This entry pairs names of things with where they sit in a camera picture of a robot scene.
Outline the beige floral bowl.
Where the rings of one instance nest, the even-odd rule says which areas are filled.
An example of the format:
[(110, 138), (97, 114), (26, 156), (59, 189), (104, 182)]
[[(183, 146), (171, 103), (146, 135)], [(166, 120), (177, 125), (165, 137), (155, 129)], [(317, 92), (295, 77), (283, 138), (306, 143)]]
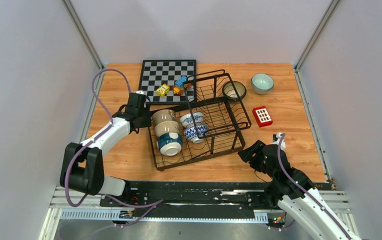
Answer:
[(171, 109), (161, 109), (152, 115), (154, 126), (165, 121), (176, 121), (176, 113)]
[(173, 120), (163, 121), (157, 124), (154, 128), (155, 135), (160, 137), (166, 133), (180, 133), (179, 123)]

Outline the teal white dotted bowl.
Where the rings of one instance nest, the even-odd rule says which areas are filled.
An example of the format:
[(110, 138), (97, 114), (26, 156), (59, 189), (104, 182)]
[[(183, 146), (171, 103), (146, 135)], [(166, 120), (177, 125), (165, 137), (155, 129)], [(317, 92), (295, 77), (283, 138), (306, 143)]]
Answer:
[(164, 133), (157, 139), (156, 145), (162, 155), (171, 157), (182, 150), (183, 139), (175, 132)]

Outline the black wire dish rack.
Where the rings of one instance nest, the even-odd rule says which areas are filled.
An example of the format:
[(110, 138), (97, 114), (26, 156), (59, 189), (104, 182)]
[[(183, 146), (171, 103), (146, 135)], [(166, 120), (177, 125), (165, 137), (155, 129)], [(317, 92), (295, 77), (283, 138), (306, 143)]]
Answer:
[(155, 168), (164, 171), (243, 150), (251, 120), (240, 90), (224, 69), (187, 77), (185, 103), (151, 111)]

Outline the black patterned rim bowl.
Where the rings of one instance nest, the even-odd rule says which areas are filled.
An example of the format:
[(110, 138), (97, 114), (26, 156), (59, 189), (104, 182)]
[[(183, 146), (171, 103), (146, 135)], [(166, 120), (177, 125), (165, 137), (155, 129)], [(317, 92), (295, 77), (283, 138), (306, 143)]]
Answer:
[(245, 97), (247, 94), (247, 89), (241, 82), (229, 81), (222, 86), (222, 94), (224, 97)]

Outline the white grid pattern bowl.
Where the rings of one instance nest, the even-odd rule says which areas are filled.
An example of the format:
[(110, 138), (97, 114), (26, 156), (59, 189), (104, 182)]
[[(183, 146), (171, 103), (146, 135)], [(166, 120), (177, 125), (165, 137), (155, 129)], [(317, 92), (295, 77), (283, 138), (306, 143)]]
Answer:
[(252, 89), (269, 90), (274, 87), (274, 80), (271, 76), (265, 73), (257, 73), (251, 78)]

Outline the teal glazed large bowl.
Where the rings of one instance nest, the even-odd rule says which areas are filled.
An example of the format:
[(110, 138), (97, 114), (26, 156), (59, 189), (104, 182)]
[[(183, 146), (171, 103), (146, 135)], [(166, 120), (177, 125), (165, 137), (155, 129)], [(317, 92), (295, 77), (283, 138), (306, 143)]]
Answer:
[(239, 102), (239, 101), (242, 101), (245, 97), (230, 97), (230, 96), (226, 96), (225, 98), (228, 101), (230, 101), (230, 102)]

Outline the pale green celadon bowl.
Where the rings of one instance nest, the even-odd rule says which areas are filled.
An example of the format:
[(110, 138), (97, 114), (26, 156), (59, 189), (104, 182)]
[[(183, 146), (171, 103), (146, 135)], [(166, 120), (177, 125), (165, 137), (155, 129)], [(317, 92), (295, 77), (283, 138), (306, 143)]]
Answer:
[(258, 95), (266, 95), (271, 92), (271, 89), (253, 89), (253, 91)]

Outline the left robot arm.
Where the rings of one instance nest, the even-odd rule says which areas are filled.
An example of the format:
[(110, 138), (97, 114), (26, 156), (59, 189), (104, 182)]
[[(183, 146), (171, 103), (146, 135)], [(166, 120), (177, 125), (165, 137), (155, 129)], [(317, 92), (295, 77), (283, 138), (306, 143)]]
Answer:
[(104, 156), (123, 138), (152, 124), (150, 104), (141, 107), (122, 105), (104, 128), (92, 137), (69, 143), (64, 152), (60, 184), (65, 189), (87, 195), (112, 195), (119, 206), (128, 206), (132, 193), (129, 182), (104, 172)]

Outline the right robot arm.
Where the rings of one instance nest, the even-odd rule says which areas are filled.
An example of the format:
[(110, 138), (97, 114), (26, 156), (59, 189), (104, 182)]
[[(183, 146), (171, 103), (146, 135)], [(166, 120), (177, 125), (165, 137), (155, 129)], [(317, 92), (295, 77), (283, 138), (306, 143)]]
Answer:
[(309, 177), (290, 165), (283, 144), (282, 139), (271, 144), (258, 140), (238, 152), (244, 163), (271, 178), (259, 203), (285, 211), (314, 240), (360, 239), (328, 206)]

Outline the yellow owl toy block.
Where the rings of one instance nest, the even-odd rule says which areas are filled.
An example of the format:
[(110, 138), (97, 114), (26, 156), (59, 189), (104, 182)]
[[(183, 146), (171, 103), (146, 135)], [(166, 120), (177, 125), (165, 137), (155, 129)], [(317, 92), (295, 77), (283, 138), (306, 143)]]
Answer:
[(170, 91), (170, 86), (164, 83), (155, 90), (155, 93), (160, 97), (164, 97), (169, 91)]

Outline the red toy window brick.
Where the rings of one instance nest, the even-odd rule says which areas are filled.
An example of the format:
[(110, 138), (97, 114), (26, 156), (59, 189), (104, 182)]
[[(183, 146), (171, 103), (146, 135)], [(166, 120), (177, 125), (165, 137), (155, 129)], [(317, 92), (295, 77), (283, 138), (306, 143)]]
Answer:
[(270, 126), (273, 124), (273, 120), (266, 106), (259, 106), (253, 108), (252, 114), (259, 128)]

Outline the black and white chessboard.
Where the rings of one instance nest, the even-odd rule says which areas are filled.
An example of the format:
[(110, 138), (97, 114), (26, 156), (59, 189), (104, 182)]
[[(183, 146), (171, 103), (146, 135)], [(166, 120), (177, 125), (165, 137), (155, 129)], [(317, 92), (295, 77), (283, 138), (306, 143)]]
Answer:
[[(141, 66), (138, 89), (146, 94), (153, 105), (181, 105), (196, 100), (196, 91), (192, 85), (182, 95), (175, 94), (173, 87), (182, 76), (192, 77), (197, 73), (195, 59), (144, 60)], [(169, 86), (169, 92), (160, 96), (156, 93), (162, 85)]]

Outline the white blue rose bowl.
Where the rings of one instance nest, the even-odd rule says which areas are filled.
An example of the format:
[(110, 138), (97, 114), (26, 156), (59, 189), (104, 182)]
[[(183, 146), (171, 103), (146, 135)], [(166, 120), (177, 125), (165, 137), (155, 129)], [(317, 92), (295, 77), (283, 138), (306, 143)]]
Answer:
[(205, 115), (202, 112), (187, 113), (179, 119), (179, 122), (186, 129), (194, 124), (200, 124), (205, 120)]

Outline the blue yellow toy brick car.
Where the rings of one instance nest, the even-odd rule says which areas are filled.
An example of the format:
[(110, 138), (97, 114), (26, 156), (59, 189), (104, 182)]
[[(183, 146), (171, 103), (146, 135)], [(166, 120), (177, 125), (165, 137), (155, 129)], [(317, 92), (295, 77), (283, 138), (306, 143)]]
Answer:
[(174, 82), (173, 93), (178, 96), (184, 94), (184, 90), (190, 89), (193, 85), (191, 83), (185, 83), (187, 81), (187, 76), (182, 75), (178, 80)]

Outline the blue white geometric bowl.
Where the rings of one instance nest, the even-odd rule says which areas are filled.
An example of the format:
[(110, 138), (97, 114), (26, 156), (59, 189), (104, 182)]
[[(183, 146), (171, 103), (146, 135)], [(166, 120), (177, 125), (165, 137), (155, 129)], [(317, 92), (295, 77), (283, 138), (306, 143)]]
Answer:
[(194, 144), (201, 143), (204, 138), (203, 136), (209, 131), (207, 124), (197, 124), (187, 127), (183, 133), (188, 141)]

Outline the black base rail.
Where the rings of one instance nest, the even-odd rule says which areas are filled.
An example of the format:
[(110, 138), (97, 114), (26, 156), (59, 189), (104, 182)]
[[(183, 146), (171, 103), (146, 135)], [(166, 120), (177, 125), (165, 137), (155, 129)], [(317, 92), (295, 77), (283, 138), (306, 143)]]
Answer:
[(87, 196), (78, 207), (68, 204), (64, 188), (56, 187), (50, 208), (60, 209), (61, 219), (249, 223), (282, 225), (289, 219), (279, 207), (262, 203), (264, 183), (133, 182), (129, 206), (104, 196)]

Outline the aluminium frame post left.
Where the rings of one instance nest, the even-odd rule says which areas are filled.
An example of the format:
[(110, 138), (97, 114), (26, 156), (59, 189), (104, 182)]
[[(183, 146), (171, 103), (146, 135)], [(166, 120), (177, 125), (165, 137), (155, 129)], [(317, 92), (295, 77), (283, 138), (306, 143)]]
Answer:
[(89, 52), (94, 64), (99, 70), (104, 68), (104, 64), (99, 57), (95, 46), (93, 45), (91, 38), (89, 37), (73, 3), (71, 0), (61, 0), (67, 14), (69, 15), (73, 25), (75, 26), (80, 38), (82, 39), (87, 51)]

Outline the aluminium frame post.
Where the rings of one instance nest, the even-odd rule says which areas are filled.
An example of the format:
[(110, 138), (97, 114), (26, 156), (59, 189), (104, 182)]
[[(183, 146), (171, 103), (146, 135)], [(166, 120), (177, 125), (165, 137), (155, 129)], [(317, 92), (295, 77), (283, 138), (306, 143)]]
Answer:
[(305, 64), (307, 58), (309, 57), (311, 51), (315, 47), (318, 39), (320, 38), (321, 34), (323, 33), (325, 27), (329, 23), (330, 19), (334, 15), (335, 11), (337, 10), (337, 7), (341, 3), (341, 0), (331, 0), (325, 13), (321, 17), (319, 23), (317, 24), (313, 34), (311, 35), (307, 45), (305, 46), (303, 52), (301, 53), (297, 63), (294, 65), (294, 70), (296, 72), (299, 72), (303, 65)]
[(87, 51), (89, 52), (94, 64), (99, 70), (104, 68), (104, 64), (99, 57), (95, 46), (93, 45), (91, 38), (89, 37), (73, 3), (71, 0), (61, 0), (67, 14), (69, 15), (73, 25), (75, 26), (80, 38), (82, 39)]

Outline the aluminium frame post right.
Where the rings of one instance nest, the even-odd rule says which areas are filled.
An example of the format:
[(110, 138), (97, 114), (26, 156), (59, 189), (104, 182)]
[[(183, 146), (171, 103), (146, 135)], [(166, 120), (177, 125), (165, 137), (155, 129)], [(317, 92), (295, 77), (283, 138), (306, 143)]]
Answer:
[(329, 23), (330, 19), (334, 15), (335, 11), (337, 10), (337, 7), (341, 3), (341, 0), (331, 0), (325, 13), (321, 17), (319, 23), (317, 24), (313, 34), (311, 35), (307, 45), (305, 46), (303, 52), (301, 53), (297, 63), (294, 65), (294, 70), (296, 72), (299, 72), (303, 65), (305, 64), (307, 58), (309, 57), (311, 51), (315, 47), (318, 39), (320, 38), (321, 34), (323, 33), (325, 27)]

